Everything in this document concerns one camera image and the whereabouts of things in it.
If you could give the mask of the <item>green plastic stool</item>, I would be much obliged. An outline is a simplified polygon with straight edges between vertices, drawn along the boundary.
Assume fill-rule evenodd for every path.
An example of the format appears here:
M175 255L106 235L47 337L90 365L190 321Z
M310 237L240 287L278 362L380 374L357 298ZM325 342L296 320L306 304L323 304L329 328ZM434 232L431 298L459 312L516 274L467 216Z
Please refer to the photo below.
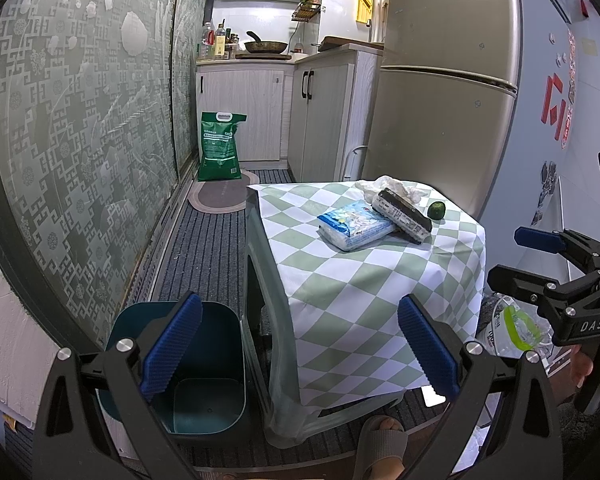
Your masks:
M276 448L294 448L316 434L393 408L404 398L399 390L350 401L335 411L301 404L288 298L263 224L263 215L272 206L260 204L267 192L277 198L293 187L292 183L251 185L245 213L242 341L263 411L265 439Z

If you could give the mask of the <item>black white rectangular package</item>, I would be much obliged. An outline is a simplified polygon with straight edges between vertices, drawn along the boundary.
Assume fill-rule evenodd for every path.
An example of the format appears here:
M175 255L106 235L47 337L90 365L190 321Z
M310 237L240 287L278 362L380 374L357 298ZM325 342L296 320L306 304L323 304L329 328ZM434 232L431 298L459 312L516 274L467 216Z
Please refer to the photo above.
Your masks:
M422 244L431 234L431 220L390 188L377 193L372 206L417 244Z

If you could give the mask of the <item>beige refrigerator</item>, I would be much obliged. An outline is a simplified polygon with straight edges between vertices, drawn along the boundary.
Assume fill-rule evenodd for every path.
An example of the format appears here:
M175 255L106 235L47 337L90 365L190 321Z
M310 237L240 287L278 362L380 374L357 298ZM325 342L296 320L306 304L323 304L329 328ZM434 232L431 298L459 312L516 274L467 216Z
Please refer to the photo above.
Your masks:
M362 177L428 184L473 217L518 92L519 0L389 0Z

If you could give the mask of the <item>wall spice rack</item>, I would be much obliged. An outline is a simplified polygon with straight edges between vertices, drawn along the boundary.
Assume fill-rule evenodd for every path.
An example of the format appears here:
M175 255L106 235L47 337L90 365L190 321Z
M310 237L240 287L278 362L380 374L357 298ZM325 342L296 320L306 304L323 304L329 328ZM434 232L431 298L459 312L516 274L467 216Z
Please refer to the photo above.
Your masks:
M322 10L322 0L300 0L296 10L291 15L291 21L298 23L307 23L320 14Z

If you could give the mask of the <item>condiment bottles group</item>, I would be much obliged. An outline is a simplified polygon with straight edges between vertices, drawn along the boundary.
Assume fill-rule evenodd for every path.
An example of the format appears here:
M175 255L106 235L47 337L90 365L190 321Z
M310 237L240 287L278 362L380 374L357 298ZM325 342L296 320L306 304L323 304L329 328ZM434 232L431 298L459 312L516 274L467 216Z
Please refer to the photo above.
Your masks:
M214 27L211 22L202 26L201 38L198 42L196 58L204 60L230 60L239 52L239 39L222 21Z

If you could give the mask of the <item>teal plastic trash bin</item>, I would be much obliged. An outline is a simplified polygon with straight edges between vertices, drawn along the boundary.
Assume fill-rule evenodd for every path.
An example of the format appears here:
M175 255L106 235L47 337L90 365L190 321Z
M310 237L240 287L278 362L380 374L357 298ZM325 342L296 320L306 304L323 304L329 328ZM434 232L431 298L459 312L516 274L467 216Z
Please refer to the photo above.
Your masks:
M225 304L201 301L201 323L149 407L178 442L234 443L249 432L242 326Z

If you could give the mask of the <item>oval grey floor mat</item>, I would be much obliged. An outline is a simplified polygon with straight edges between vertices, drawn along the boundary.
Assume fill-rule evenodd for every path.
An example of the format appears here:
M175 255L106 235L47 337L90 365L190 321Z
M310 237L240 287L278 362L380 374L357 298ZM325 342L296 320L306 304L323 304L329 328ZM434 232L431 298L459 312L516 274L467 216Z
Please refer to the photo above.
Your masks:
M239 179L195 181L187 199L204 214L234 214L245 209L248 186L259 182L259 177L247 170L242 170Z

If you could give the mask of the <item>white plastic bag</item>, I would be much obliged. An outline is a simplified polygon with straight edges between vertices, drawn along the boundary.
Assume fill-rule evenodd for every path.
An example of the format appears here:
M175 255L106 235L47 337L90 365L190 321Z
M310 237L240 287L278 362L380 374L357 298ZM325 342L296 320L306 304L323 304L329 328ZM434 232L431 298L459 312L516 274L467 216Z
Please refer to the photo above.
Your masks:
M354 186L363 192L366 203L373 203L374 198L385 188L396 193L412 205L417 205L425 196L425 193L419 191L414 186L405 185L402 181L393 179L392 177L382 176L376 180L358 180Z

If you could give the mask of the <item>blue white tissue pack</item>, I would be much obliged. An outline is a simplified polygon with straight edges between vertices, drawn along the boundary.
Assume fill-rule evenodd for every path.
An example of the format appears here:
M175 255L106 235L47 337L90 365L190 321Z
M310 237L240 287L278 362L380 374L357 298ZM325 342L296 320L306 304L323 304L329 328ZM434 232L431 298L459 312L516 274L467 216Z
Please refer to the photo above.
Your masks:
M392 234L396 225L365 200L333 209L317 217L317 232L343 252L352 252Z

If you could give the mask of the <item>white kitchen cabinet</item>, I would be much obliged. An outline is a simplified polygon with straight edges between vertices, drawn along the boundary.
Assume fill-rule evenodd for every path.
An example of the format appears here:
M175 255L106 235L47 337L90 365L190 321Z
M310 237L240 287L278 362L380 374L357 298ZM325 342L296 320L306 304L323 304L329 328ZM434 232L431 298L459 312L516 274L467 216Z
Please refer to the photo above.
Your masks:
M236 136L249 170L287 170L300 182L351 181L362 174L381 50L362 44L289 60L201 62L198 112L247 120Z

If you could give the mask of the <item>green rice bag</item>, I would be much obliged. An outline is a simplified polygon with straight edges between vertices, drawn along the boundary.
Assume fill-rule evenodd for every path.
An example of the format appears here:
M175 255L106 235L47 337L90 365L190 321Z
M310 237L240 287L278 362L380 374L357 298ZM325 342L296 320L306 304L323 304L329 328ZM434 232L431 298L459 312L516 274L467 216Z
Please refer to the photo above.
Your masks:
M239 180L242 177L235 136L239 126L246 121L245 114L201 114L199 181Z

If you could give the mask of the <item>frying pan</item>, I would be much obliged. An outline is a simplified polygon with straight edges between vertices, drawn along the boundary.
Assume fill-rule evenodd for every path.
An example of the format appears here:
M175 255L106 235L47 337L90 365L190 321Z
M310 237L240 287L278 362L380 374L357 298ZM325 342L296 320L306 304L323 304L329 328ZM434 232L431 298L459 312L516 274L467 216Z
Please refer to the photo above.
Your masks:
M248 30L250 41L245 42L245 48L252 54L283 54L288 49L288 44L281 41L264 41L255 32Z

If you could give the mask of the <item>grey slipper foot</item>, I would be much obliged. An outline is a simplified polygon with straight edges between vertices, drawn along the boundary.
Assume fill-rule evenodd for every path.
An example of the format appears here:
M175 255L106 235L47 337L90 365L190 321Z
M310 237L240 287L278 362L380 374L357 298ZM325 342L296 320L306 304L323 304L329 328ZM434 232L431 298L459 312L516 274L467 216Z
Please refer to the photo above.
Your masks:
M353 479L396 480L404 473L408 434L395 418L367 419L358 438Z

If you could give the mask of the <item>green lime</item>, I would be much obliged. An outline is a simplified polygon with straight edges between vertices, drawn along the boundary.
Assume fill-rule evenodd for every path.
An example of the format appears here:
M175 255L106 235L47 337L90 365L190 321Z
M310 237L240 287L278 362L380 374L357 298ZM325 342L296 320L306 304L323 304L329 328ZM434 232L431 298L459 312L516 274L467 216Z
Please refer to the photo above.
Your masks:
M446 214L446 206L441 200L431 203L427 209L427 216L434 221L441 221Z

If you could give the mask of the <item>green white checkered tablecloth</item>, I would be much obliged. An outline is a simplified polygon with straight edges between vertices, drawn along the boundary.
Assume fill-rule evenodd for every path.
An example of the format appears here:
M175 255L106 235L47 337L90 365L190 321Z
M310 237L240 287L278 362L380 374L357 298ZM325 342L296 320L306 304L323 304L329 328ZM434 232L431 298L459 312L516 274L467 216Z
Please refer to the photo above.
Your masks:
M486 266L486 231L452 202L430 237L413 244L388 235L342 252L318 232L318 217L362 200L352 182L259 184L250 190L280 286L273 307L289 327L285 372L298 379L299 402L334 408L411 390L427 378L396 318L414 295L461 340L475 335Z

